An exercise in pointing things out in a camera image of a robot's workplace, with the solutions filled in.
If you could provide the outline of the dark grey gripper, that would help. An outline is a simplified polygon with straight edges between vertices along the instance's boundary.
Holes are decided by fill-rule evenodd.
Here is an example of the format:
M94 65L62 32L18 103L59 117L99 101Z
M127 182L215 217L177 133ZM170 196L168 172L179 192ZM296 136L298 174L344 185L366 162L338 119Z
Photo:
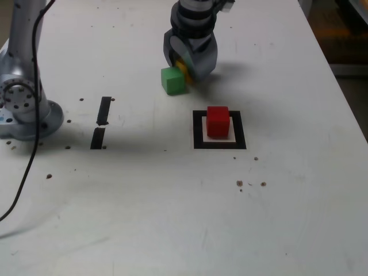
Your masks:
M181 61L192 80L200 82L216 68L218 48L213 31L200 38L179 38L170 29L164 34L163 53L170 67Z

